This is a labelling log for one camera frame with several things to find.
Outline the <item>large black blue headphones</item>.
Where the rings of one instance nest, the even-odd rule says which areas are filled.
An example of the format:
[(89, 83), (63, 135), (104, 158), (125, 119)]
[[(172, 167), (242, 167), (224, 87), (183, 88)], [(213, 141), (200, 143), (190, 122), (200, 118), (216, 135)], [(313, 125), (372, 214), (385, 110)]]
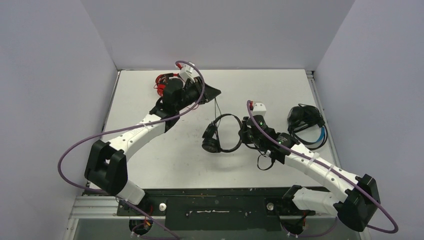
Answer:
[[(292, 107), (287, 116), (287, 124), (288, 133), (310, 150), (317, 150), (327, 143), (328, 129), (322, 114), (315, 106), (299, 103)], [(313, 126), (320, 128), (320, 136), (316, 141), (306, 141), (297, 135)]]

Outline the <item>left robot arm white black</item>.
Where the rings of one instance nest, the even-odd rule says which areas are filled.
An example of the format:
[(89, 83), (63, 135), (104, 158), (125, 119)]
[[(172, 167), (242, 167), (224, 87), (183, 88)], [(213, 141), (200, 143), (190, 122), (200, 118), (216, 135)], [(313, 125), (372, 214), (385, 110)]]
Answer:
[(209, 103), (221, 94), (200, 77), (185, 82), (171, 77), (160, 86), (162, 96), (135, 129), (107, 142), (97, 140), (91, 146), (84, 172), (88, 181), (107, 194), (130, 202), (130, 209), (137, 215), (145, 214), (150, 202), (145, 191), (129, 180), (128, 160), (148, 142), (170, 130), (180, 119), (181, 110), (195, 102)]

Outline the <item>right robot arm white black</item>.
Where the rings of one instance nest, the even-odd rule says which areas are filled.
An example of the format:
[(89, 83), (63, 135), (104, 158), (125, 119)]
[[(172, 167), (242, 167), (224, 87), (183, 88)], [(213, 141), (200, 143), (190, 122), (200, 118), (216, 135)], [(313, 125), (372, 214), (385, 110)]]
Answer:
[(370, 226), (371, 218), (381, 206), (373, 177), (334, 166), (291, 135), (268, 127), (262, 115), (244, 117), (239, 135), (242, 143), (254, 145), (272, 164), (279, 162), (294, 168), (326, 188), (327, 191), (318, 191), (293, 185), (282, 201), (287, 213), (311, 210), (336, 216), (356, 232)]

